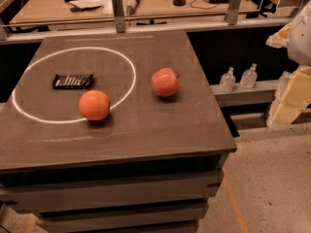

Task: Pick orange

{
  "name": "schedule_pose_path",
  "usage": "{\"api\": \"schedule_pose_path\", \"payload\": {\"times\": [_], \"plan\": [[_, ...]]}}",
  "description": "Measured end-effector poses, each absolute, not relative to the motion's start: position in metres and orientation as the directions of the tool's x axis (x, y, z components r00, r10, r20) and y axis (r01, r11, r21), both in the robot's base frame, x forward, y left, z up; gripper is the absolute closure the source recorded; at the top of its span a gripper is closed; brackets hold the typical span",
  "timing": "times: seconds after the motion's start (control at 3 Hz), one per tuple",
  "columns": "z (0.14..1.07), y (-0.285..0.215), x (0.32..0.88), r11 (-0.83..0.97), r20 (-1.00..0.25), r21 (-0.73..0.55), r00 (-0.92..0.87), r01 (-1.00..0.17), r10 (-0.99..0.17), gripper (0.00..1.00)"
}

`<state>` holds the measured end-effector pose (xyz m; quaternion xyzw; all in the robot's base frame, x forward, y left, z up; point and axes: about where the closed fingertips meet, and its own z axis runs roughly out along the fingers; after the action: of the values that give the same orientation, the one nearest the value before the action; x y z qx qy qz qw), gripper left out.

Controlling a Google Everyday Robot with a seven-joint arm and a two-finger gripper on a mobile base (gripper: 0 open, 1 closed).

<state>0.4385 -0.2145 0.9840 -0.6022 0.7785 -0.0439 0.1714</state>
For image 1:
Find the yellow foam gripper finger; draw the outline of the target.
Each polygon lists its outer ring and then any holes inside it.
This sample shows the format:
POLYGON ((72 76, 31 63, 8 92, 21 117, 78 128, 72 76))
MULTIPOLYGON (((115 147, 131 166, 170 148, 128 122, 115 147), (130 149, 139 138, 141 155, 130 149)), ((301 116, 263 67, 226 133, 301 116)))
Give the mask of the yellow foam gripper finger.
POLYGON ((269 120, 292 124, 311 104, 311 26, 291 22, 269 36, 266 44, 286 48, 288 58, 298 64, 293 73, 285 72, 279 79, 269 120))

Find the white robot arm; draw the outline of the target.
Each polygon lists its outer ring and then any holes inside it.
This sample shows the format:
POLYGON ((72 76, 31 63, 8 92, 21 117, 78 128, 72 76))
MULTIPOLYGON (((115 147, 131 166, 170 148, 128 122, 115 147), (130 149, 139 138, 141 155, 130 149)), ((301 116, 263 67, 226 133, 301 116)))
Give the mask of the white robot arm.
POLYGON ((286 48, 288 58, 298 64, 292 74, 285 72, 280 78, 267 120, 269 126, 292 124, 311 104, 311 1, 266 44, 286 48))

